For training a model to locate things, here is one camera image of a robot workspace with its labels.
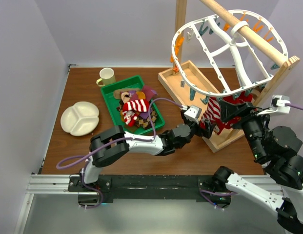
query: wooden base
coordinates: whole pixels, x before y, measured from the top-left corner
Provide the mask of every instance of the wooden base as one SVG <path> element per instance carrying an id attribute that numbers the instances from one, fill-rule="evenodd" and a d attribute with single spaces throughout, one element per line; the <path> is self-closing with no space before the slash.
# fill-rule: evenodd
<path id="1" fill-rule="evenodd" d="M 232 129 L 223 129 L 222 133 L 216 135 L 213 133 L 210 139 L 204 138 L 203 140 L 206 144 L 210 147 L 212 152 L 216 153 L 217 151 L 223 149 L 227 145 L 231 144 L 232 142 L 238 140 L 242 136 L 244 136 L 243 130 L 237 131 L 236 134 L 228 138 L 228 135 L 232 132 Z"/>
<path id="2" fill-rule="evenodd" d="M 219 93 L 214 85 L 204 76 L 204 74 L 202 74 L 202 72 L 199 71 L 199 69 L 191 61 L 187 61 L 181 66 L 187 74 L 187 78 L 198 88 L 205 91 Z M 205 96 L 196 93 L 194 100 L 191 101 L 189 98 L 190 88 L 187 84 L 185 84 L 184 87 L 181 87 L 182 77 L 179 73 L 175 74 L 172 68 L 167 69 L 159 73 L 158 79 L 175 102 L 181 105 L 198 106 L 202 109 L 201 116 L 203 115 L 207 106 L 201 102 L 200 98 L 205 98 Z M 232 132 L 232 130 L 224 129 L 219 136 L 213 133 L 210 139 L 203 139 L 210 147 L 212 152 L 215 153 L 230 143 L 234 142 L 235 140 L 241 138 L 243 135 L 244 133 L 242 130 Z"/>

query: teal clothespin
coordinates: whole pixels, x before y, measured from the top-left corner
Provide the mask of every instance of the teal clothespin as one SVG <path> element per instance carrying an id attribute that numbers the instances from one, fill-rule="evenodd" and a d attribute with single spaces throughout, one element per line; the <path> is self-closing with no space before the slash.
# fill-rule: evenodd
<path id="1" fill-rule="evenodd" d="M 213 30 L 210 29 L 209 34 L 211 35 L 211 34 L 213 34 L 213 33 L 214 33 Z"/>
<path id="2" fill-rule="evenodd" d="M 189 94 L 189 99 L 191 101 L 193 101 L 195 99 L 195 94 L 196 94 L 196 91 L 193 90 L 192 88 L 190 88 L 190 94 Z"/>
<path id="3" fill-rule="evenodd" d="M 277 64 L 274 64 L 273 66 L 271 66 L 271 70 L 275 70 L 275 69 L 278 69 L 278 68 L 280 68 L 280 66 L 278 66 Z"/>
<path id="4" fill-rule="evenodd" d="M 253 89 L 247 89 L 245 92 L 244 92 L 244 95 L 245 96 L 248 96 L 251 92 L 252 92 Z"/>
<path id="5" fill-rule="evenodd" d="M 202 101 L 202 103 L 203 103 L 204 105 L 206 105 L 206 104 L 208 104 L 209 96 L 205 96 L 204 99 L 201 98 L 200 100 Z"/>
<path id="6" fill-rule="evenodd" d="M 208 31 L 209 27 L 206 26 L 204 29 L 203 29 L 203 26 L 204 26 L 204 22 L 202 23 L 202 25 L 200 26 L 200 29 L 199 29 L 199 34 L 200 36 L 202 36 L 203 34 L 205 34 L 206 31 Z"/>
<path id="7" fill-rule="evenodd" d="M 239 96 L 240 96 L 240 93 L 236 93 L 233 95 L 233 99 L 236 100 L 237 98 L 239 98 Z"/>
<path id="8" fill-rule="evenodd" d="M 263 88 L 265 88 L 265 86 L 266 86 L 266 83 L 265 84 L 260 84 L 259 85 L 260 90 L 262 90 Z"/>

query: wooden stand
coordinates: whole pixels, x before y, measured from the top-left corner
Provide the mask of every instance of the wooden stand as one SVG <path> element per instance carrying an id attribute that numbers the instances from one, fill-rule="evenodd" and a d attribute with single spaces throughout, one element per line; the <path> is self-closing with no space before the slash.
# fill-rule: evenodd
<path id="1" fill-rule="evenodd" d="M 205 77 L 204 74 L 202 74 L 201 71 L 199 71 L 199 69 L 191 61 L 187 61 L 181 65 L 182 69 L 187 74 L 188 79 L 192 83 L 198 84 L 198 87 L 200 89 L 219 93 L 219 91 L 214 87 L 214 85 Z M 185 85 L 185 87 L 181 87 L 182 77 L 180 74 L 174 74 L 173 69 L 170 68 L 163 72 L 160 72 L 158 75 L 158 79 L 176 103 L 187 106 L 198 106 L 202 109 L 201 116 L 203 115 L 207 108 L 207 105 L 204 105 L 201 102 L 200 98 L 202 98 L 202 95 L 196 94 L 195 99 L 191 101 L 189 99 L 190 88 L 188 85 Z M 235 134 L 233 134 L 231 130 L 224 129 L 220 135 L 213 133 L 210 139 L 206 139 L 204 137 L 203 139 L 210 147 L 212 152 L 215 153 L 218 150 L 226 147 L 233 141 L 241 138 L 243 135 L 244 134 L 242 130 L 239 130 L 235 132 Z"/>
<path id="2" fill-rule="evenodd" d="M 240 22 L 234 15 L 230 14 L 226 9 L 219 5 L 214 0 L 201 0 L 207 7 L 209 7 L 215 14 L 221 17 L 231 27 L 234 27 Z M 175 32 L 185 24 L 187 0 L 177 0 L 176 2 L 176 18 L 175 18 Z M 300 59 L 296 56 L 287 58 L 275 47 L 269 44 L 266 40 L 261 38 L 248 26 L 243 26 L 238 32 L 245 37 L 250 43 L 255 45 L 260 51 L 272 59 L 277 65 L 280 66 L 278 72 L 273 79 L 266 85 L 266 87 L 255 95 L 253 105 L 261 106 L 268 97 L 273 94 L 273 91 L 278 85 L 285 79 L 291 70 L 298 64 Z M 182 47 L 179 49 L 178 60 L 182 60 Z M 211 82 L 198 70 L 198 68 L 191 62 L 187 61 L 182 64 L 182 69 L 186 72 L 187 78 L 196 84 L 200 89 L 219 92 L 211 84 Z M 200 98 L 204 98 L 202 95 L 196 94 L 193 101 L 190 100 L 189 93 L 190 88 L 185 84 L 185 87 L 181 87 L 182 77 L 179 73 L 174 73 L 173 69 L 168 69 L 159 73 L 159 81 L 165 87 L 167 92 L 173 98 L 173 100 L 182 105 L 196 105 L 202 108 L 202 114 L 206 110 Z M 210 139 L 203 138 L 211 150 L 215 153 L 218 150 L 224 148 L 235 140 L 243 136 L 242 130 L 227 130 L 224 129 L 220 135 L 213 133 Z"/>

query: white plate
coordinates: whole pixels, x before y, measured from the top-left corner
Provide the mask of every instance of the white plate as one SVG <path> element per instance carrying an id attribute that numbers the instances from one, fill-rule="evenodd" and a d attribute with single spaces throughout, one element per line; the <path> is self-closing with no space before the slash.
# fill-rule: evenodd
<path id="1" fill-rule="evenodd" d="M 60 124 L 66 133 L 79 137 L 92 132 L 99 122 L 97 106 L 79 101 L 68 107 L 62 114 Z"/>

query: wooden frame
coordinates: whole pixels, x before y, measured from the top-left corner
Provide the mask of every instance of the wooden frame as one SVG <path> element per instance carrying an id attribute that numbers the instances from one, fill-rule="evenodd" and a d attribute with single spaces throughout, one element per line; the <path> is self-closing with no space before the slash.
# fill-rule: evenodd
<path id="1" fill-rule="evenodd" d="M 214 0 L 200 0 L 203 4 L 209 7 L 215 14 L 217 14 L 220 18 L 222 18 L 225 22 L 227 22 L 231 27 L 234 27 L 237 23 L 240 22 L 238 18 L 229 13 L 226 9 L 224 9 L 221 5 L 219 5 Z M 186 6 L 187 0 L 177 0 L 176 1 L 176 18 L 175 18 L 175 33 L 178 31 L 180 27 L 185 24 L 186 17 Z M 254 96 L 253 104 L 255 106 L 261 106 L 267 98 L 269 98 L 274 90 L 278 87 L 278 85 L 285 79 L 285 77 L 290 73 L 290 71 L 298 64 L 300 59 L 297 56 L 292 56 L 287 58 L 280 51 L 278 51 L 275 47 L 269 44 L 266 40 L 261 38 L 257 33 L 255 33 L 248 26 L 243 26 L 237 30 L 243 37 L 245 37 L 251 44 L 255 45 L 260 51 L 262 51 L 265 55 L 267 55 L 272 61 L 274 61 L 277 65 L 280 66 L 279 70 L 272 78 L 272 80 L 266 84 L 265 88 L 257 95 Z M 179 49 L 178 60 L 182 59 L 182 47 Z M 188 61 L 182 64 L 185 68 L 189 68 L 192 71 L 192 74 L 197 77 L 197 79 L 202 83 L 203 86 L 211 88 L 211 91 L 215 88 L 209 80 L 197 69 L 197 67 L 191 62 Z M 194 101 L 187 101 L 185 99 L 186 91 L 177 93 L 178 91 L 177 85 L 179 85 L 182 80 L 181 76 L 178 73 L 174 73 L 173 69 L 168 69 L 159 73 L 159 81 L 165 87 L 167 92 L 171 95 L 174 101 L 184 104 L 184 105 L 199 105 L 202 108 L 204 106 L 202 103 L 198 103 L 198 97 L 195 97 Z M 213 152 L 217 152 L 218 150 L 224 148 L 229 145 L 233 141 L 241 138 L 243 136 L 242 130 L 226 130 L 224 129 L 220 135 L 213 134 L 210 139 L 204 138 L 204 141 L 211 148 Z"/>

